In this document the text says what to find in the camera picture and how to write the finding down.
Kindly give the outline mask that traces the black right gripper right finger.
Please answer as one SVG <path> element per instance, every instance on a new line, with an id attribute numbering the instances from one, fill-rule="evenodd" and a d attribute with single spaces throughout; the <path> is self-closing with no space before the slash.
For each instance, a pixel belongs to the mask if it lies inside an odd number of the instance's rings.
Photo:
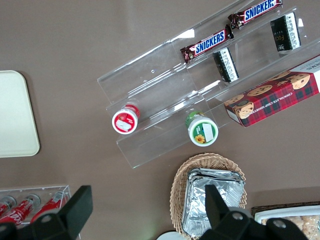
<path id="1" fill-rule="evenodd" d="M 229 208 L 214 185 L 205 186 L 205 210 L 211 228 L 201 240 L 305 240 L 305 234 L 291 221 L 270 218 L 256 222 L 239 207 Z"/>

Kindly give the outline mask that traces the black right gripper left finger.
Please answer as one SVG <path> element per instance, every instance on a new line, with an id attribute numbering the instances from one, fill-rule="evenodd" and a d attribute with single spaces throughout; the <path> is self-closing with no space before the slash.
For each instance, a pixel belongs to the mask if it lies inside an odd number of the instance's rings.
<path id="1" fill-rule="evenodd" d="M 0 224 L 2 240 L 75 240 L 93 212 L 90 185 L 82 185 L 57 212 L 47 213 L 18 229 L 12 222 Z"/>

